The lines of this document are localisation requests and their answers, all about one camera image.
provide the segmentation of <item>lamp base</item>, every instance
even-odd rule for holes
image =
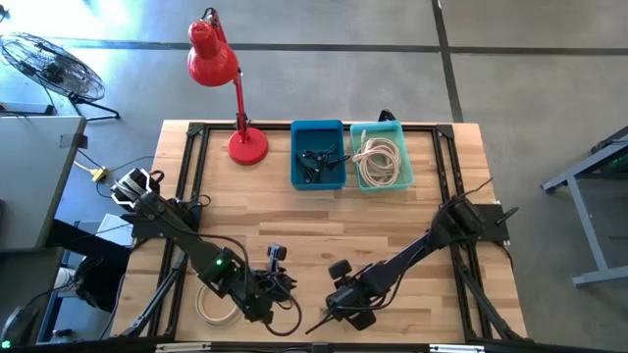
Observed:
[[[268,140],[264,132],[255,127],[247,127],[246,134],[248,135],[248,140],[246,143],[242,143],[239,133],[237,131],[234,132],[229,138],[227,151],[236,163],[250,166],[266,157]]]

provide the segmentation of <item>electric fan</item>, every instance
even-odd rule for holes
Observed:
[[[13,32],[0,36],[0,49],[11,66],[44,89],[68,97],[77,112],[77,104],[87,104],[114,114],[88,121],[120,118],[117,111],[93,103],[105,96],[102,79],[63,48],[28,33]]]

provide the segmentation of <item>coiled white cable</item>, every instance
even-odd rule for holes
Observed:
[[[358,164],[362,179],[369,186],[388,186],[399,177],[399,148],[391,140],[383,137],[366,139],[366,130],[362,130],[360,149],[351,159]],[[379,156],[383,164],[376,163]]]
[[[239,320],[242,312],[237,308],[236,305],[234,305],[234,308],[226,316],[218,319],[210,318],[209,315],[207,315],[207,312],[205,312],[205,306],[203,305],[206,293],[206,285],[201,286],[198,289],[198,292],[196,292],[196,314],[205,323],[216,328],[228,328]]]

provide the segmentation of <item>lamp shade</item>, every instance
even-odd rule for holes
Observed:
[[[236,78],[236,53],[218,38],[210,24],[197,21],[189,27],[188,34],[192,48],[187,55],[187,70],[196,82],[215,87]]]

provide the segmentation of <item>fan stand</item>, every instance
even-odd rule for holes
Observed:
[[[107,108],[107,107],[103,107],[101,105],[86,101],[82,98],[80,98],[78,95],[71,93],[68,96],[68,99],[70,100],[70,103],[72,103],[72,106],[75,107],[75,110],[82,116],[82,113],[79,110],[79,107],[77,107],[77,104],[86,104],[95,108],[98,108],[100,110],[104,110],[106,112],[110,112],[113,113],[114,115],[109,115],[109,116],[102,116],[102,117],[94,117],[94,118],[87,118],[88,122],[95,122],[95,121],[102,121],[102,120],[109,120],[109,119],[115,119],[115,120],[119,120],[120,119],[120,113],[118,113],[118,111],[115,111],[111,108]]]

